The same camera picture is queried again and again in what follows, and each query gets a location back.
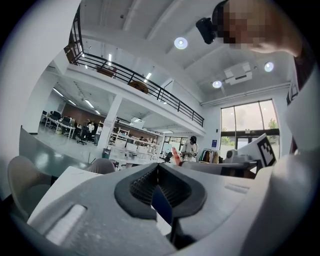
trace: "group of people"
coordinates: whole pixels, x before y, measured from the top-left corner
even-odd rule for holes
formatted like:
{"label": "group of people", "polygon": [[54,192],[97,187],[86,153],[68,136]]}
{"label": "group of people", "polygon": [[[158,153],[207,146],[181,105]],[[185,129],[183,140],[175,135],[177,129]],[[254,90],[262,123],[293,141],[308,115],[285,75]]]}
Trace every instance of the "group of people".
{"label": "group of people", "polygon": [[88,133],[88,138],[91,138],[94,131],[95,131],[95,135],[94,135],[94,141],[93,141],[93,144],[95,146],[98,145],[98,142],[99,142],[99,138],[100,138],[100,134],[102,132],[102,124],[99,123],[98,125],[95,124],[95,122],[93,121],[90,121],[89,119],[86,120],[86,122],[83,123],[82,125],[82,130],[86,130],[87,133]]}

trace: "brown wall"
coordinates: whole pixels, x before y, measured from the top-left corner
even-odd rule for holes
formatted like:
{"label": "brown wall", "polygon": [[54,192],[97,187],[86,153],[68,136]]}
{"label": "brown wall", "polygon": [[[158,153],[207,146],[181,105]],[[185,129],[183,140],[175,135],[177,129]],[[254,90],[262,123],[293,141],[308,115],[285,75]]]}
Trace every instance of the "brown wall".
{"label": "brown wall", "polygon": [[134,136],[136,138],[140,138],[142,136],[144,139],[147,139],[147,138],[151,139],[152,138],[152,141],[154,139],[156,139],[156,136],[154,136],[154,135],[144,133],[143,131],[135,130],[134,128],[131,128],[131,127],[126,127],[126,126],[121,125],[119,123],[115,123],[114,127],[120,127],[121,129],[124,129],[126,131],[130,131],[129,134],[131,134],[132,136]]}
{"label": "brown wall", "polygon": [[89,119],[92,122],[95,122],[96,124],[99,124],[99,121],[105,121],[105,118],[102,116],[87,112],[70,104],[65,104],[62,116],[74,118],[76,123],[80,125],[86,122],[87,119]]}

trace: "window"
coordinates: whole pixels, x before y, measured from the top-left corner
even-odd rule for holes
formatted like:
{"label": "window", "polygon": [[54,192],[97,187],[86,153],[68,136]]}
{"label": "window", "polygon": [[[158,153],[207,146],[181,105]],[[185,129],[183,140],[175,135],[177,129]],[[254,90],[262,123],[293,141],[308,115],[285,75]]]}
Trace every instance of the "window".
{"label": "window", "polygon": [[220,156],[225,159],[229,150],[240,149],[264,133],[278,159],[280,131],[272,100],[222,108]]}
{"label": "window", "polygon": [[170,136],[165,136],[164,137],[164,144],[163,146],[167,143],[170,144],[172,147],[175,147],[177,153],[179,154],[182,150],[182,147],[186,142],[188,141],[187,137],[170,137]]}

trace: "white desk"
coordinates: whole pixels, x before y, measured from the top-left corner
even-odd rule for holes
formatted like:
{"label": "white desk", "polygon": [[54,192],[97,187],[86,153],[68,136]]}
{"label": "white desk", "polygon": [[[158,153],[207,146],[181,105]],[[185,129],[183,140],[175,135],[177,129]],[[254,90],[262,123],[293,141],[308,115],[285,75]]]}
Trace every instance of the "white desk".
{"label": "white desk", "polygon": [[[27,223],[30,224],[37,215],[54,200],[71,191],[79,184],[100,175],[102,174],[81,170],[72,166],[68,167],[45,193]],[[157,228],[164,236],[171,232],[171,226],[158,213],[156,214],[156,221]]]}
{"label": "white desk", "polygon": [[75,129],[76,129],[75,127],[68,126],[68,125],[64,125],[63,123],[61,123],[61,122],[59,122],[59,121],[57,121],[57,120],[53,120],[52,118],[47,117],[45,114],[42,114],[42,115],[46,118],[46,121],[45,121],[45,125],[44,125],[44,127],[46,127],[46,126],[47,126],[47,122],[48,122],[48,120],[50,120],[49,126],[51,125],[51,122],[54,122],[54,123],[56,124],[55,132],[57,132],[58,127],[59,127],[59,126],[62,126],[62,127],[64,127],[64,128],[69,129],[68,139],[70,139],[71,130],[72,130],[72,136],[71,136],[71,137],[73,137],[73,136],[74,136]]}

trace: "metal railing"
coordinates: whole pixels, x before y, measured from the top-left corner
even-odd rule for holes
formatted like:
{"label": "metal railing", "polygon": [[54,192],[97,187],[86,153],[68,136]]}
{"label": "metal railing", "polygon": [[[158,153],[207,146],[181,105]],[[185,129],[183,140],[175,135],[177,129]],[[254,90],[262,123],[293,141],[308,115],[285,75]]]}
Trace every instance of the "metal railing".
{"label": "metal railing", "polygon": [[138,74],[137,72],[134,72],[133,70],[118,63],[108,61],[103,57],[85,53],[81,36],[80,9],[78,9],[73,21],[69,44],[64,50],[71,64],[96,70],[101,74],[132,86],[155,98],[155,100],[162,102],[163,104],[168,104],[203,127],[204,118],[201,115],[153,81],[146,79],[143,75]]}

